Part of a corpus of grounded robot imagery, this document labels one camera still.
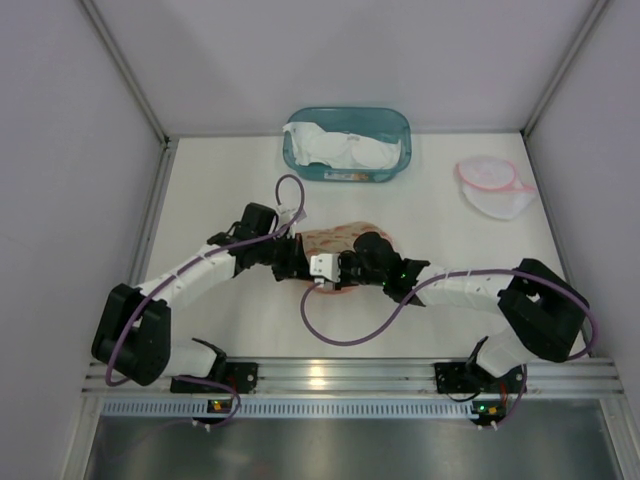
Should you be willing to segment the floral pink laundry bag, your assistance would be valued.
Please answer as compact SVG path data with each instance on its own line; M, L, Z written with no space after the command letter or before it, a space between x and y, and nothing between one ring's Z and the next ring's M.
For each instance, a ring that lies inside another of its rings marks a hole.
M390 233L381 227L365 221L356 221L341 224L338 226L306 230L296 232L295 238L300 238L302 251L307 265L302 268L302 272L309 273L309 264L312 256L318 254L339 254L343 251L353 251L356 239L365 233L377 233L392 246L395 240Z

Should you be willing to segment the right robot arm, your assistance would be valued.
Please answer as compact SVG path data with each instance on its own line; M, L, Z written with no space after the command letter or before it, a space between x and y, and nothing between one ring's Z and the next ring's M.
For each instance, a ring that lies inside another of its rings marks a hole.
M403 258L381 235L360 235L338 256L340 288L379 286L395 302L451 306L504 317L507 327L479 341L471 363L499 378L542 359L564 363L582 328L588 302L542 262L526 258L514 270L454 271Z

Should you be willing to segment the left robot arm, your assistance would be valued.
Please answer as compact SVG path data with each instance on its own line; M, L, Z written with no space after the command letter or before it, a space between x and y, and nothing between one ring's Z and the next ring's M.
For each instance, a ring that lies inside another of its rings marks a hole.
M107 367L107 384L148 386L163 377L222 382L226 353L208 341L175 339L172 322L203 294L255 265L271 267L277 280L307 278L302 240L293 231L304 216L302 207L250 203L228 231L172 270L137 286L114 287L91 346L92 357Z

